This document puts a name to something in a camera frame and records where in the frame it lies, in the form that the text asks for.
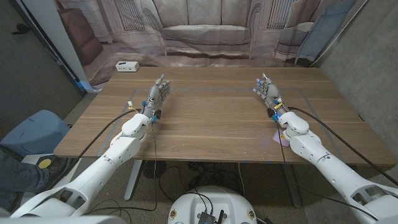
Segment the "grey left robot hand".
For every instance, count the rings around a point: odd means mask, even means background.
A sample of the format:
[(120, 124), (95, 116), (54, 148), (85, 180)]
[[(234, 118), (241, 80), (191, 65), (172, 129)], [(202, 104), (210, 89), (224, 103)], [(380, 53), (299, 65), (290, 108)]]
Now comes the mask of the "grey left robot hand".
[(146, 101), (142, 102), (141, 113), (146, 115), (152, 122), (155, 122), (161, 116), (161, 108), (171, 92), (170, 82), (164, 81), (164, 74), (155, 81), (149, 90)]

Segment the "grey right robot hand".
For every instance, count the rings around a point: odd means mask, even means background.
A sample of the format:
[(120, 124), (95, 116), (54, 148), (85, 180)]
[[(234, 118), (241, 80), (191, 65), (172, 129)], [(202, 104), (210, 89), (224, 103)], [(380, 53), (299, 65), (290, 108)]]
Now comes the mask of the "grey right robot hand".
[(289, 111), (284, 106), (278, 87), (265, 73), (262, 74), (262, 78), (256, 79), (256, 85), (257, 88), (254, 88), (253, 92), (264, 101), (268, 117), (278, 121), (284, 113)]

